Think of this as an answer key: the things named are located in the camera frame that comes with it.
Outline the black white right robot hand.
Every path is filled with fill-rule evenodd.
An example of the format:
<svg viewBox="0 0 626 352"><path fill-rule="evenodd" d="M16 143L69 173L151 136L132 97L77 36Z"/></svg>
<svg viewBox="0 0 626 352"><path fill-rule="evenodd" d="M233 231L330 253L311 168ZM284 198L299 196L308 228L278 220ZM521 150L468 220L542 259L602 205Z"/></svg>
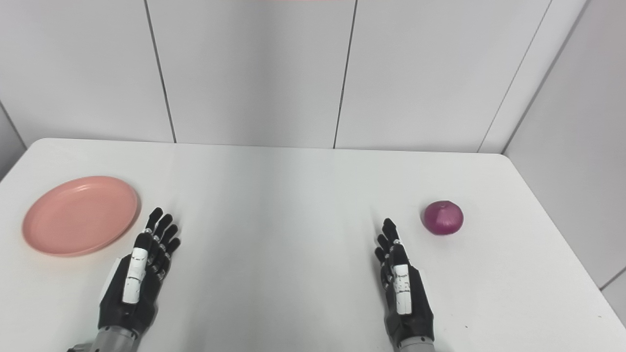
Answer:
<svg viewBox="0 0 626 352"><path fill-rule="evenodd" d="M385 294L385 329L397 352L433 352L434 315L420 272L410 263L396 224L386 218L374 254Z"/></svg>

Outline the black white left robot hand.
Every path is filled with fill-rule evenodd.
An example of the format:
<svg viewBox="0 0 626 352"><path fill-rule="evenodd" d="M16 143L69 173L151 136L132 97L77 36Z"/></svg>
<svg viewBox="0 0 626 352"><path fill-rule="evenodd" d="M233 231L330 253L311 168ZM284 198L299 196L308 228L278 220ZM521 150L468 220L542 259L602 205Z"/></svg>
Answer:
<svg viewBox="0 0 626 352"><path fill-rule="evenodd" d="M152 325L172 256L181 245L178 231L171 214L160 207L150 213L130 254L117 263L100 301L99 330L118 327L138 338Z"/></svg>

